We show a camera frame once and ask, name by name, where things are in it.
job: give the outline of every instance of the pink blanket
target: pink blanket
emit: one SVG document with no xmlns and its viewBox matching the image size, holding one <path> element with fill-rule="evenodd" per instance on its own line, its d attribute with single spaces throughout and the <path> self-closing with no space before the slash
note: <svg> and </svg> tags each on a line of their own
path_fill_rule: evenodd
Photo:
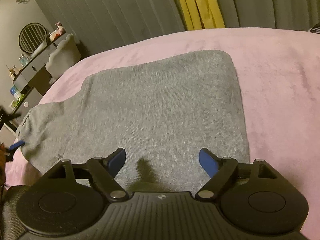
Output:
<svg viewBox="0 0 320 240">
<path fill-rule="evenodd" d="M 240 82 L 250 159 L 263 158 L 308 200 L 302 233 L 320 239 L 320 35 L 263 28 L 174 33 L 86 58 L 65 72 L 40 104 L 76 94 L 101 70 L 151 62 L 196 50 L 230 54 Z M 7 165 L 8 183 L 24 184 L 21 152 Z"/>
</svg>

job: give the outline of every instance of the bottle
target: bottle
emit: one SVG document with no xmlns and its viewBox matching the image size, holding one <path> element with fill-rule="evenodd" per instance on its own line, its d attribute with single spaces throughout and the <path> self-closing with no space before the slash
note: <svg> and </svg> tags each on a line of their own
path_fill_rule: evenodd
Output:
<svg viewBox="0 0 320 240">
<path fill-rule="evenodd" d="M 26 58 L 26 56 L 22 53 L 21 54 L 22 60 L 25 62 L 25 65 L 27 65 L 29 63 L 28 59 Z"/>
<path fill-rule="evenodd" d="M 8 67 L 8 65 L 7 65 L 7 69 L 9 70 L 9 76 L 10 76 L 11 80 L 13 81 L 14 75 L 12 74 L 11 69 Z"/>
<path fill-rule="evenodd" d="M 19 61 L 20 61 L 22 67 L 24 67 L 24 66 L 26 65 L 26 64 L 24 63 L 22 57 L 19 58 Z"/>
<path fill-rule="evenodd" d="M 12 68 L 14 70 L 14 73 L 18 75 L 19 74 L 19 70 L 16 68 L 16 66 L 13 65 Z"/>
<path fill-rule="evenodd" d="M 15 72 L 14 72 L 13 69 L 9 69 L 9 71 L 10 71 L 10 78 L 11 78 L 11 80 L 13 81 L 14 78 L 15 78 L 17 75 L 15 74 Z"/>
<path fill-rule="evenodd" d="M 30 57 L 29 57 L 28 55 L 26 55 L 25 57 L 26 57 L 26 59 L 27 59 L 27 61 L 28 61 L 28 63 L 29 63 Z"/>
</svg>

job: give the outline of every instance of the striped fabric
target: striped fabric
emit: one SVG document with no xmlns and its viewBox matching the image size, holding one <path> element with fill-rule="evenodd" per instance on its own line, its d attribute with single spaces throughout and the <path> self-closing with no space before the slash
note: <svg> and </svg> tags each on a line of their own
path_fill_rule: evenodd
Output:
<svg viewBox="0 0 320 240">
<path fill-rule="evenodd" d="M 176 0 L 36 0 L 54 26 L 79 40 L 82 56 L 185 31 Z"/>
<path fill-rule="evenodd" d="M 267 27 L 305 30 L 319 23 L 320 0 L 36 0 L 61 21 L 83 56 L 185 30 Z"/>
<path fill-rule="evenodd" d="M 218 0 L 226 27 L 307 31 L 319 22 L 320 0 Z"/>
</svg>

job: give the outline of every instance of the blue item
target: blue item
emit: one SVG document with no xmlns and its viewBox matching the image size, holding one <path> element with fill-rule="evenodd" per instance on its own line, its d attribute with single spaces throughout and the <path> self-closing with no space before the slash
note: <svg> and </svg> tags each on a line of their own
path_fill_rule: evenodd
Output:
<svg viewBox="0 0 320 240">
<path fill-rule="evenodd" d="M 19 147 L 25 145 L 26 143 L 24 141 L 18 141 L 17 143 L 15 144 L 12 144 L 9 148 L 8 148 L 8 151 L 16 151 L 18 150 Z"/>
<path fill-rule="evenodd" d="M 24 54 L 21 54 L 21 58 L 22 58 L 25 65 L 27 65 L 29 63 L 29 60 L 27 59 L 27 57 Z"/>
<path fill-rule="evenodd" d="M 21 92 L 16 88 L 16 86 L 13 86 L 10 89 L 10 93 L 14 96 L 15 99 L 19 99 L 22 95 Z"/>
<path fill-rule="evenodd" d="M 125 163 L 126 154 L 124 149 L 118 149 L 108 158 L 105 159 L 105 164 L 108 166 L 110 175 L 114 178 L 121 170 Z"/>
<path fill-rule="evenodd" d="M 199 163 L 210 178 L 219 171 L 219 163 L 203 149 L 199 152 Z"/>
<path fill-rule="evenodd" d="M 21 65 L 24 67 L 26 65 L 26 62 L 23 60 L 23 58 L 19 58 Z"/>
</svg>

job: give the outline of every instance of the white chair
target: white chair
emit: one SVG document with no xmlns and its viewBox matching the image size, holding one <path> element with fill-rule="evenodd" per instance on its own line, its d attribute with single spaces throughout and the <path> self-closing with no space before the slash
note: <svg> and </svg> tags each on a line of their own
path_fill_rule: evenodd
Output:
<svg viewBox="0 0 320 240">
<path fill-rule="evenodd" d="M 81 54 L 76 46 L 75 38 L 72 34 L 68 34 L 66 39 L 59 42 L 57 49 L 50 54 L 49 62 L 45 68 L 57 80 L 80 59 Z"/>
</svg>

